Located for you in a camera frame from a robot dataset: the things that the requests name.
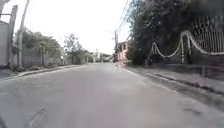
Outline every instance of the asphalt road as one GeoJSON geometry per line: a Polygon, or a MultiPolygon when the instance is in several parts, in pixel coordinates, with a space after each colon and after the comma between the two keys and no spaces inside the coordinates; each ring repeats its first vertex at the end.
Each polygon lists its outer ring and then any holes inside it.
{"type": "Polygon", "coordinates": [[[0,81],[8,128],[223,128],[224,114],[113,64],[0,81]]]}

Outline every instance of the vegetation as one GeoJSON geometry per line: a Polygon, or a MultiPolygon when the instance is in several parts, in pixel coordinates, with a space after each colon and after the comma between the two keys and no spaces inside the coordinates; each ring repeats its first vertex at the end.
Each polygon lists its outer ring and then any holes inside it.
{"type": "Polygon", "coordinates": [[[128,19],[132,37],[128,59],[143,64],[153,42],[170,54],[177,46],[180,32],[190,29],[192,22],[203,15],[223,12],[220,2],[223,3],[222,0],[135,0],[128,19]]]}
{"type": "Polygon", "coordinates": [[[86,58],[91,58],[90,53],[83,49],[74,34],[67,36],[64,42],[66,54],[71,58],[72,64],[83,64],[86,62],[86,58]]]}
{"type": "Polygon", "coordinates": [[[36,53],[43,52],[43,54],[49,57],[60,57],[61,54],[61,47],[57,40],[44,36],[40,32],[32,32],[28,29],[25,29],[23,33],[23,47],[33,49],[36,53]]]}

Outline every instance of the overcast sky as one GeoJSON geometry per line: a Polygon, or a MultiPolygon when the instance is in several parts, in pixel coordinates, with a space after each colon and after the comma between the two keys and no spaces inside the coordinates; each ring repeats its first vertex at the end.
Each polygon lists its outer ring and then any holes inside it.
{"type": "MultiPolygon", "coordinates": [[[[16,28],[19,28],[26,0],[11,0],[4,12],[10,12],[13,5],[19,5],[16,28]]],[[[126,0],[30,0],[25,26],[53,36],[63,45],[64,37],[74,33],[80,43],[89,51],[111,54],[114,49],[114,35],[126,0]]],[[[125,41],[128,27],[119,33],[119,41],[125,41]]]]}

